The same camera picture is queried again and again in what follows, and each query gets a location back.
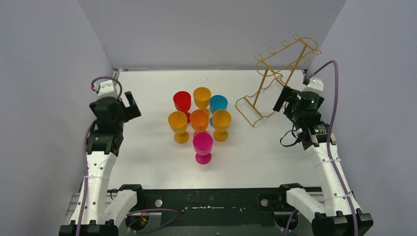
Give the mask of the gold wire glass rack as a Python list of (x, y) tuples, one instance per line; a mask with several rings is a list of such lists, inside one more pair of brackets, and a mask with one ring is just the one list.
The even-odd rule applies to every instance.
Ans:
[[(295, 47), (300, 46), (301, 49), (299, 52), (296, 52), (295, 59), (292, 59), (288, 64), (284, 66), (273, 66), (271, 60), (276, 58), (282, 52), (289, 51)], [(262, 54), (256, 54), (254, 56), (256, 60), (256, 72), (262, 76), (261, 82), (252, 95), (245, 95), (235, 102), (235, 108), (237, 111), (244, 117), (244, 119), (252, 126), (266, 119), (274, 114), (271, 112), (266, 115), (263, 114), (256, 107), (256, 104), (259, 100), (259, 96), (262, 92), (269, 89), (274, 83), (279, 84), (281, 87), (287, 87), (289, 81), (291, 80), (294, 72), (300, 69), (299, 64), (306, 64), (310, 62), (310, 56), (318, 56), (322, 53), (319, 49), (319, 43), (312, 37), (303, 37), (299, 34), (294, 34), (292, 36), (292, 41), (282, 40), (281, 48), (277, 49), (275, 47), (269, 47), (267, 49), (268, 55), (263, 56)], [(239, 108), (240, 103), (249, 106), (250, 110), (253, 111), (257, 116), (257, 120), (251, 121), (250, 118)]]

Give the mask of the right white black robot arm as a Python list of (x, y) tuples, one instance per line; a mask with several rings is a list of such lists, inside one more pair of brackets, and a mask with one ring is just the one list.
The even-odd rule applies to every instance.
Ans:
[(337, 143), (329, 124), (321, 119), (318, 108), (324, 98), (313, 91), (285, 86), (273, 108), (293, 124), (296, 143), (301, 143), (319, 179), (323, 203), (311, 197), (299, 185), (281, 185), (285, 192), (277, 197), (285, 211), (294, 208), (311, 223), (315, 236), (363, 236), (373, 226), (370, 213), (364, 213), (344, 176)]

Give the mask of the magenta wine glass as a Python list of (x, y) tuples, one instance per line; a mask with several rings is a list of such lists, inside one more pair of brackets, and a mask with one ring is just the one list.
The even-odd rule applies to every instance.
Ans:
[(195, 159), (199, 164), (205, 165), (211, 161), (212, 146), (213, 137), (209, 133), (201, 132), (193, 138), (193, 147), (196, 152)]

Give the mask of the cyan wine glass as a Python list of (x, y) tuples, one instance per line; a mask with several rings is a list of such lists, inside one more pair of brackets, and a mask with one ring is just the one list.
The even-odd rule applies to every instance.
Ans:
[(228, 100), (222, 95), (214, 95), (209, 100), (209, 110), (212, 115), (218, 110), (227, 110)]

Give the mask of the red wine glass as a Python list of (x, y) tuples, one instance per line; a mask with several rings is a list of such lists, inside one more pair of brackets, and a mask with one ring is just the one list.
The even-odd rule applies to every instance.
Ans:
[(173, 102), (177, 111), (185, 113), (187, 122), (190, 123), (191, 95), (186, 91), (178, 91), (173, 96)]

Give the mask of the yellow wine glass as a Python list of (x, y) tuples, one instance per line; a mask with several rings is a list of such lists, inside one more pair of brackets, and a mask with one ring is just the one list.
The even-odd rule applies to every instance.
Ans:
[(211, 91), (206, 87), (199, 87), (193, 91), (194, 102), (199, 110), (205, 111), (210, 115), (210, 111), (207, 108), (211, 99)]
[(186, 114), (181, 111), (175, 111), (169, 114), (168, 123), (171, 130), (175, 133), (174, 140), (178, 144), (185, 144), (189, 140), (187, 132), (188, 122)]
[(212, 116), (212, 123), (215, 129), (213, 137), (218, 142), (224, 142), (228, 139), (228, 129), (232, 121), (231, 114), (226, 110), (218, 110)]

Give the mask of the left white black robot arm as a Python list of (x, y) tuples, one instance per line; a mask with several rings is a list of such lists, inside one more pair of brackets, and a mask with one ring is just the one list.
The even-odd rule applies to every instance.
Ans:
[(123, 142), (124, 124), (140, 117), (141, 112), (131, 92), (120, 98), (103, 96), (89, 107), (96, 119), (84, 141), (84, 176), (76, 208), (60, 236), (117, 236), (128, 211), (145, 208), (146, 198), (133, 190), (123, 190), (109, 206), (107, 191), (113, 166)]

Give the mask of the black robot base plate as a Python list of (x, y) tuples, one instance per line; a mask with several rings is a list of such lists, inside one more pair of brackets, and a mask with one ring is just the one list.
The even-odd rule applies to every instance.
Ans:
[(168, 226), (289, 226), (295, 229), (293, 207), (281, 202), (279, 188), (154, 189), (139, 191), (127, 225), (139, 229), (141, 218), (147, 224)]

